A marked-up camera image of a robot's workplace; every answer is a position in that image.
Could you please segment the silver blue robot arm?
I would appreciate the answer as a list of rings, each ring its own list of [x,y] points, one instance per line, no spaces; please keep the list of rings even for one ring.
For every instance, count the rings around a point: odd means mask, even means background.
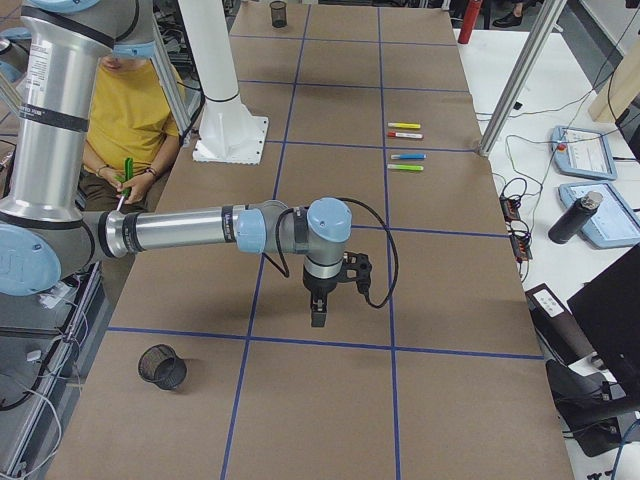
[[[346,278],[349,207],[335,198],[290,208],[277,200],[168,214],[79,211],[75,195],[99,60],[151,57],[148,1],[26,1],[32,42],[10,191],[1,201],[1,290],[26,296],[111,257],[177,246],[233,243],[256,254],[304,256],[311,323]]]

